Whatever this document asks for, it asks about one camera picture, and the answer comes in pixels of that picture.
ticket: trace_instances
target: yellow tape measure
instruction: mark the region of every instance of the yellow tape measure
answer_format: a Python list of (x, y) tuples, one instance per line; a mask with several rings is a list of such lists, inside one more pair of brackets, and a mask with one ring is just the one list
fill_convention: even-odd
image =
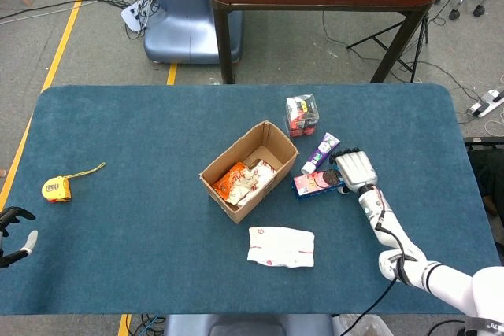
[(105, 166), (103, 161), (98, 167), (89, 171), (79, 172), (74, 175), (53, 177), (46, 181), (42, 187), (42, 196), (49, 202), (68, 202), (72, 199), (69, 179), (74, 177), (89, 175)]

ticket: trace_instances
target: blue felt tablecloth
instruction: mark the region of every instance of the blue felt tablecloth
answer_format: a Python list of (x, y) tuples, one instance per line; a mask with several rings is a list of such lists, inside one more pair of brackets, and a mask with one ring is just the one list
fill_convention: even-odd
[[(294, 140), (292, 174), (330, 131), (369, 155), (410, 238), (431, 260), (473, 274), (498, 264), (450, 95), (415, 85), (58, 87), (45, 91), (7, 205), (36, 214), (11, 225), (9, 252), (39, 231), (34, 253), (0, 271), (1, 314), (356, 313), (381, 294), (375, 238), (355, 194), (295, 199), (289, 176), (239, 225), (198, 174), (250, 127), (284, 128), (285, 98), (314, 93), (315, 135)], [(73, 199), (50, 204), (50, 177)], [(322, 168), (328, 167), (326, 161)], [(314, 268), (246, 261), (248, 228), (315, 234)], [(376, 312), (452, 312), (398, 284)]]

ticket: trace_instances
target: purple tube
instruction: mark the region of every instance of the purple tube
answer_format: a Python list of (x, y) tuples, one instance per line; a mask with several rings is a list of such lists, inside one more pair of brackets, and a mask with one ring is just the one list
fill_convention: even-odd
[(339, 139), (334, 135), (325, 133), (322, 142), (317, 149), (310, 155), (308, 161), (302, 166), (301, 172), (303, 175), (314, 173), (319, 165), (328, 157), (329, 153), (339, 144)]

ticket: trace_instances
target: robotic arm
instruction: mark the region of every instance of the robotic arm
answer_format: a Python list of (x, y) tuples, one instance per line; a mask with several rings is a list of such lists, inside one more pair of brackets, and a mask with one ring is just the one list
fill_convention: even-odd
[(466, 330), (479, 336), (504, 335), (504, 267), (484, 268), (473, 277), (437, 261), (427, 260), (401, 227), (376, 185), (378, 178), (367, 155), (346, 150), (332, 156), (349, 190), (358, 201), (378, 239), (388, 251), (378, 264), (387, 279), (425, 290), (470, 317)]
[(37, 243), (38, 233), (37, 231), (32, 231), (28, 235), (28, 240), (20, 250), (11, 253), (7, 256), (3, 256), (2, 238), (4, 236), (5, 237), (9, 236), (9, 233), (6, 230), (7, 226), (9, 226), (11, 223), (20, 222), (19, 219), (17, 218), (18, 216), (22, 216), (27, 220), (35, 219), (35, 216), (31, 214), (28, 210), (24, 210), (23, 208), (18, 208), (14, 206), (6, 208), (0, 212), (0, 268), (7, 268), (12, 263), (15, 263), (16, 261), (21, 260), (22, 258), (28, 256), (30, 253), (32, 253), (32, 250), (35, 247), (35, 244)]

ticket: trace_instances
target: tripod stand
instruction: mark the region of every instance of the tripod stand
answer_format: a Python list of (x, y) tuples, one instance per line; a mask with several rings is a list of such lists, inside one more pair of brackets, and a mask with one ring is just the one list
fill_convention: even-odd
[[(381, 42), (378, 39), (379, 35), (382, 35), (383, 33), (390, 31), (394, 28), (398, 28), (402, 25), (404, 21), (401, 21), (397, 24), (394, 24), (388, 28), (385, 28), (374, 35), (370, 35), (369, 37), (366, 37), (365, 39), (361, 39), (360, 41), (357, 41), (356, 43), (352, 43), (351, 45), (347, 46), (347, 49), (351, 49), (354, 46), (360, 45), (363, 42), (369, 41), (372, 39), (374, 42), (376, 42), (378, 45), (380, 45), (384, 50), (388, 51), (388, 46), (385, 45), (383, 42)], [(425, 44), (428, 44), (428, 15), (425, 15), (424, 18), (421, 21), (420, 24), (420, 35), (418, 36), (418, 42), (417, 42), (417, 50), (415, 52), (415, 58), (413, 60), (413, 65), (409, 66), (407, 63), (405, 63), (401, 58), (397, 60), (401, 64), (402, 67), (404, 67), (408, 72), (411, 72), (411, 79), (409, 80), (411, 83), (415, 80), (415, 73), (417, 72), (417, 64), (418, 64), (418, 58), (420, 56), (420, 51), (422, 49), (422, 44), (424, 43), (424, 37), (425, 37)]]

